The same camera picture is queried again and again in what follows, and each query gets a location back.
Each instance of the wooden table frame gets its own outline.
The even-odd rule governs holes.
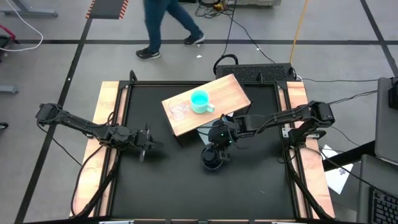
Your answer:
[[[96,110],[93,118],[94,123],[105,123],[107,121],[108,115],[114,111],[115,108],[118,108],[118,114],[115,120],[118,124],[123,122],[123,113],[126,108],[126,96],[127,96],[127,88],[123,88],[119,92],[119,82],[103,82],[101,86],[101,90],[98,97],[98,102],[96,105]],[[279,89],[279,98],[281,103],[282,110],[286,110],[287,108],[295,108],[298,105],[308,103],[306,92],[304,89],[304,85],[302,82],[287,82],[287,92],[289,97],[286,98],[284,95],[283,89]],[[290,107],[288,107],[285,99],[289,99]],[[301,122],[296,122],[296,126],[300,126]],[[99,147],[98,141],[95,139],[89,139],[88,144],[85,151],[84,161],[87,157],[89,157],[97,148]],[[310,149],[318,150],[318,142],[315,139],[307,139],[307,147]],[[93,194],[98,189],[101,176],[103,174],[103,167],[105,162],[106,154],[110,155],[110,160],[108,165],[108,172],[112,167],[116,150],[112,149],[106,152],[106,149],[103,148],[98,152],[95,156],[93,156],[90,161],[87,162],[85,168],[81,172],[81,176],[79,179],[78,188],[76,191],[75,198],[73,199],[73,208],[76,213],[80,212],[87,202],[92,198]],[[326,183],[325,173],[322,166],[322,159],[319,154],[313,152],[308,149],[302,149],[300,151],[301,163],[303,167],[303,171],[305,174],[305,183],[307,184],[308,190],[317,200],[317,202],[322,206],[324,211],[327,212],[330,216],[334,217],[333,206],[331,204],[330,194],[328,190],[328,186]],[[293,161],[293,165],[297,170],[297,161]],[[110,190],[111,184],[105,190],[102,199],[101,206],[99,207],[98,214],[100,216],[104,216],[107,214],[108,202],[110,199]],[[306,208],[306,203],[303,199],[303,195],[300,189],[296,186],[296,194],[298,199],[298,208],[300,212],[300,216],[302,218],[310,217],[307,214],[308,208]],[[315,212],[312,212],[314,218],[317,218]],[[248,220],[218,220],[218,221],[248,221]]]

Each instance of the keyboard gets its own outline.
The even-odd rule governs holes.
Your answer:
[[[398,198],[370,187],[369,223],[398,224]]]

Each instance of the mug handle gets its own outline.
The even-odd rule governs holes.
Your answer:
[[[212,105],[211,103],[209,103],[207,105],[207,111],[214,112],[215,109],[216,109],[216,107],[214,105]]]

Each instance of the yellow cable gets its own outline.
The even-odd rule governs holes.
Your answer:
[[[300,16],[300,21],[298,22],[296,34],[294,35],[292,51],[290,52],[290,60],[289,60],[290,64],[292,63],[292,60],[293,60],[294,47],[296,46],[296,41],[297,41],[297,38],[299,37],[301,23],[304,20],[305,11],[307,10],[307,4],[308,4],[308,0],[305,0],[304,8],[303,8],[303,11],[302,11],[301,16]]]

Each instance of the clear glass cup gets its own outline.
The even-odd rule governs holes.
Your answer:
[[[172,99],[169,102],[169,111],[171,112],[174,120],[180,121],[185,118],[185,113],[189,111],[189,107],[185,105],[181,99]]]

